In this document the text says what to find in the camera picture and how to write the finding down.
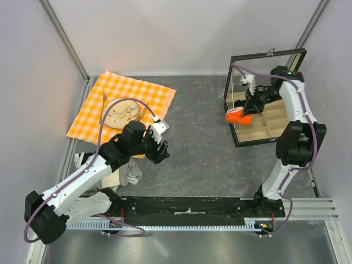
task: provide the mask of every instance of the utensil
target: utensil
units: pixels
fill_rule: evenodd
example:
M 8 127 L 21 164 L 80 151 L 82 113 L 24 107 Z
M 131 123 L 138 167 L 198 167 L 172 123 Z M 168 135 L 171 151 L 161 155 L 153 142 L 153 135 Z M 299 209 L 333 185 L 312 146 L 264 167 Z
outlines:
M 137 118 L 137 121 L 140 121 L 143 119 L 143 117 L 145 116 L 145 113 L 147 112 L 147 108 L 144 107 L 143 111 L 141 112 L 141 114 L 139 115 L 139 117 Z
M 99 124 L 101 124 L 101 119 L 102 119 L 102 115 L 103 115 L 103 110 L 104 110 L 104 105 L 105 105 L 105 101 L 108 99 L 108 96 L 106 95 L 106 92 L 103 91 L 103 105 L 101 107 L 101 112 L 100 112 L 100 118 L 99 118 Z

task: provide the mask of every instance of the fork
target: fork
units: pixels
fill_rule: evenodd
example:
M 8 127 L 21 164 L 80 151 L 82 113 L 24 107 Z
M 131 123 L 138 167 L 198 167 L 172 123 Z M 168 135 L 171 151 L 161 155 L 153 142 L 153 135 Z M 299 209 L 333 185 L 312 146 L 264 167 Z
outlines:
M 101 107 L 99 124 L 101 124 L 101 118 L 102 118 L 102 115 L 103 115 L 104 105 L 105 105 L 105 101 L 107 100 L 107 98 L 108 98 L 108 96 L 106 95 L 106 92 L 103 91 L 103 106 Z

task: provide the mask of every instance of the gray tabletop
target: gray tabletop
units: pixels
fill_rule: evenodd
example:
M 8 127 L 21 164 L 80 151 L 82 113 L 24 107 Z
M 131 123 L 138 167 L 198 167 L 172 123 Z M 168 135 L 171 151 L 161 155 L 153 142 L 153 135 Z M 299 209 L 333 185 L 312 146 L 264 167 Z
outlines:
M 136 185 L 119 187 L 119 195 L 252 197 L 269 177 L 275 143 L 236 148 L 225 122 L 223 99 L 226 76 L 138 76 L 177 92 L 165 117 L 171 131 L 170 158 L 155 165 L 135 159 L 144 173 Z M 75 152 L 90 152 L 93 144 L 77 143 Z M 286 193 L 314 197 L 308 173 L 297 173 Z

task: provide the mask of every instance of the black cable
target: black cable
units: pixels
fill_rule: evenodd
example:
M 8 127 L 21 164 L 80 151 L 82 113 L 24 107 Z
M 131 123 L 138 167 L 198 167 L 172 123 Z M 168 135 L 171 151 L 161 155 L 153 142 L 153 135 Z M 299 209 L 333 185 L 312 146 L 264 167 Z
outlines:
M 99 188 L 94 187 L 93 189 L 91 189 L 91 190 L 88 192 L 87 196 L 89 196 L 89 195 L 90 195 L 90 193 L 91 193 L 92 191 L 94 191 L 94 189 L 96 189 L 97 191 L 100 191 L 100 189 L 99 189 Z

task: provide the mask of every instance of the orange gingham napkin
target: orange gingham napkin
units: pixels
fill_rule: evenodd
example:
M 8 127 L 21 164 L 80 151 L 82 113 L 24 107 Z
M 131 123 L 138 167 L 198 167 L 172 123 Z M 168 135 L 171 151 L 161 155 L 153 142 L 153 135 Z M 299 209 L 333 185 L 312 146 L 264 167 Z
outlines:
M 161 120 L 165 117 L 176 93 L 175 90 L 162 85 L 127 78 L 107 71 L 101 74 L 96 81 L 82 109 L 73 121 L 67 133 L 68 137 L 97 144 L 100 128 L 99 119 L 103 105 L 103 91 L 106 92 L 108 97 L 105 101 L 105 106 L 109 101 L 118 97 L 136 98 L 148 103 Z M 139 103 L 138 105 L 140 111 L 142 111 L 144 106 Z M 146 112 L 142 122 L 146 127 L 153 123 L 152 115 L 149 111 Z M 104 125 L 101 143 L 109 141 L 110 138 L 121 132 L 122 129 L 113 129 Z

